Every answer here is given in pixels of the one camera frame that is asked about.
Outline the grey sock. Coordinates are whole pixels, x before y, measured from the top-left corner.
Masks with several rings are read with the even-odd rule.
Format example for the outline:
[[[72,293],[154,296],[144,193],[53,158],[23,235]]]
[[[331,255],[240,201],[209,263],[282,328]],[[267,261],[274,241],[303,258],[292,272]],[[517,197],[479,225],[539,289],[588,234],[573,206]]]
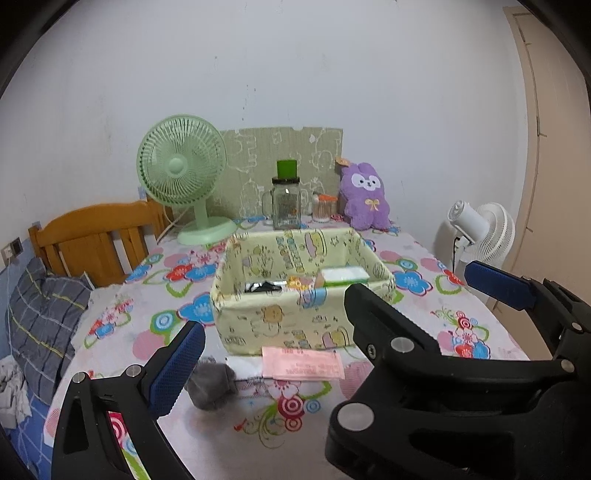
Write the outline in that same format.
[[[221,409],[238,392],[235,371],[226,364],[214,362],[198,362],[184,389],[193,406],[204,411]]]

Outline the pink wet wipes pack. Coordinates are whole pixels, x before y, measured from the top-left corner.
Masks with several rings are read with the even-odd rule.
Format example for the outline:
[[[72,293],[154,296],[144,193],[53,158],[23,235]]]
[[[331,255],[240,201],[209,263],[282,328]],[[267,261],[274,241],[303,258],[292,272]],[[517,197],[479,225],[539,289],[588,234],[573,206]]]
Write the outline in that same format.
[[[345,378],[335,352],[263,347],[263,376],[276,380],[325,381]]]

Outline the green cartoon tissue pack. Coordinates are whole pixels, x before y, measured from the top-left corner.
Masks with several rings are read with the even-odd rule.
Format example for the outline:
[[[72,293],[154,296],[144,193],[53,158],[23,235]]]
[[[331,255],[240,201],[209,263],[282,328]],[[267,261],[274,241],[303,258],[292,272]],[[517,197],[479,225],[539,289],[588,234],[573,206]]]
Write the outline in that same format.
[[[369,273],[361,266],[324,268],[318,271],[317,277],[315,277],[315,288],[366,284],[369,280]]]

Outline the black plastic bag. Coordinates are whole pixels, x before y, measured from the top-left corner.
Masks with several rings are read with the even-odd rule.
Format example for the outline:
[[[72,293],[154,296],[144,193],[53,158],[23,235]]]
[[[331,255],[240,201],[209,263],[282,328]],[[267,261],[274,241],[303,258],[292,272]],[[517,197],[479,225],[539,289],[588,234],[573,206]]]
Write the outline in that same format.
[[[283,291],[282,282],[252,282],[245,285],[245,293],[267,293]]]

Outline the beige door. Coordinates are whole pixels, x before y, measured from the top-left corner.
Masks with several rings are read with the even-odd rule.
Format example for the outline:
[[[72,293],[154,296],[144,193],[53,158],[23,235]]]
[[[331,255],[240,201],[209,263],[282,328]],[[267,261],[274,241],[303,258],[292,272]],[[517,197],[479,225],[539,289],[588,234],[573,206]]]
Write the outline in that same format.
[[[590,299],[590,104],[583,73],[523,7],[505,14],[525,86],[528,147],[516,238],[504,269]]]

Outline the white standing fan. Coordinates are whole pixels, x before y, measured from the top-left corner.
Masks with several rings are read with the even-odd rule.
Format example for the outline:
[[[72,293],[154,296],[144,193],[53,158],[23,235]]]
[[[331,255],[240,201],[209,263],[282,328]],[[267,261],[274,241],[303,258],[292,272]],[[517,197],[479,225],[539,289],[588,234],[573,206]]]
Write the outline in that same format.
[[[461,264],[480,261],[500,268],[509,255],[516,236],[513,217],[499,203],[474,208],[464,200],[456,201],[448,211],[447,223],[454,230],[452,272]]]

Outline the floral tablecloth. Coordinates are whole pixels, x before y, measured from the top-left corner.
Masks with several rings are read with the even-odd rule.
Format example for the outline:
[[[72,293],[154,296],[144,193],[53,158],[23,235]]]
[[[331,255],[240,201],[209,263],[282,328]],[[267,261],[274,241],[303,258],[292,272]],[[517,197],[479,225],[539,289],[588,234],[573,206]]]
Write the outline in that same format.
[[[332,220],[304,222],[300,230],[346,228]],[[238,235],[276,231],[261,220],[243,220]],[[392,302],[435,338],[444,354],[474,359],[521,360],[524,352],[453,272],[398,227],[359,233],[394,276]],[[259,355],[235,355],[217,333],[211,303],[223,246],[160,244],[125,280],[109,305],[81,327],[69,374],[118,375],[144,364],[185,323],[204,326],[204,359],[238,368]],[[195,408],[181,394],[159,427],[196,479],[338,479],[325,460],[332,409],[348,400],[372,366],[355,346],[338,352],[345,378],[318,382],[238,375],[238,395],[215,411]]]

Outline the yellow cartoon fabric storage box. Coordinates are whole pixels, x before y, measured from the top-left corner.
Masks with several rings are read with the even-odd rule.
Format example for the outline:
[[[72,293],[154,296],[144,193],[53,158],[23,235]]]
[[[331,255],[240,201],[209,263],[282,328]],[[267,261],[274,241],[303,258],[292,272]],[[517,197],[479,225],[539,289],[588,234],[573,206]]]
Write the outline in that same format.
[[[211,288],[221,343],[235,355],[259,355],[264,346],[332,349],[353,342],[344,306],[345,286],[287,289],[291,275],[317,277],[324,268],[361,266],[367,287],[390,302],[393,274],[350,227],[250,232],[226,243]],[[282,282],[283,291],[245,293],[252,282]]]

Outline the purple plush bunny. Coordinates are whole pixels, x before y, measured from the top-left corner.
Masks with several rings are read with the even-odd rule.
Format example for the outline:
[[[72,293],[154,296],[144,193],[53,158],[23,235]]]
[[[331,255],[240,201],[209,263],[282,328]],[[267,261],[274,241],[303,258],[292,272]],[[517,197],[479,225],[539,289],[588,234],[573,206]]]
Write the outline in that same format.
[[[339,195],[345,202],[344,215],[358,231],[389,230],[390,205],[382,179],[370,163],[354,163],[339,159],[342,178]]]

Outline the toothpick jar orange lid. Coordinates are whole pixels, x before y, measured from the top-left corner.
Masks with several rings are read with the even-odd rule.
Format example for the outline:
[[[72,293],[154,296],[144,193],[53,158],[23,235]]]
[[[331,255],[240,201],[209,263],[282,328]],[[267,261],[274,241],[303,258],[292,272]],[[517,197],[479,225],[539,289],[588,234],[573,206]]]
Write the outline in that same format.
[[[337,214],[339,198],[336,196],[314,193],[312,194],[311,202],[311,218],[315,222],[325,223],[332,219],[332,216]]]

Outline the glass jar with green cup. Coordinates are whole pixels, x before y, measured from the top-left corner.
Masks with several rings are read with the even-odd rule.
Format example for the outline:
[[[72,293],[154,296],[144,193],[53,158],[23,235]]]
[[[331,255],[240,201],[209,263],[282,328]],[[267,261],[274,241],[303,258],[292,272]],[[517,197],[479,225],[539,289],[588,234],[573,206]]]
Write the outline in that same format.
[[[302,197],[297,160],[277,160],[276,175],[271,178],[270,191],[262,196],[263,215],[274,230],[301,229]]]

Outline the green desk fan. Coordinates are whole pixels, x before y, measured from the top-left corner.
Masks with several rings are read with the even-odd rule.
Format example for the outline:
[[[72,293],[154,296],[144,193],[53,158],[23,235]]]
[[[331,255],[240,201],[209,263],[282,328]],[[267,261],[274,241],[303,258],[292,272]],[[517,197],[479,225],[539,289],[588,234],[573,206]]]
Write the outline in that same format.
[[[193,220],[177,234],[180,244],[214,244],[235,234],[235,222],[209,215],[206,207],[225,166],[221,133],[200,117],[167,117],[143,137],[136,170],[147,195],[163,206],[193,212]]]

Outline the wall power socket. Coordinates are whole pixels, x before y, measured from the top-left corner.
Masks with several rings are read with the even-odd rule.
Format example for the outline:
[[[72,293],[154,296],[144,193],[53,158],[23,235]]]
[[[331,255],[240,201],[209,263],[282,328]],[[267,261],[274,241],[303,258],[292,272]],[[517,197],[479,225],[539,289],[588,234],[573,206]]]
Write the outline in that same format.
[[[12,240],[1,248],[1,255],[4,261],[10,262],[23,252],[22,242],[19,237]]]

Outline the green cartoon wall mat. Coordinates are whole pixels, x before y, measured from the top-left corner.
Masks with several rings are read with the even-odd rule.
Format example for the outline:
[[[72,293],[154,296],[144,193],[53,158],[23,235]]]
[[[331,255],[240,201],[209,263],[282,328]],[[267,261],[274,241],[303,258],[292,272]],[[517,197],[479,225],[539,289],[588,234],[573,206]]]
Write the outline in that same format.
[[[301,210],[311,213],[311,195],[335,195],[342,155],[342,130],[329,127],[264,127],[225,130],[226,167],[206,201],[211,215],[239,219],[263,213],[263,194],[273,186],[277,162],[297,162]]]

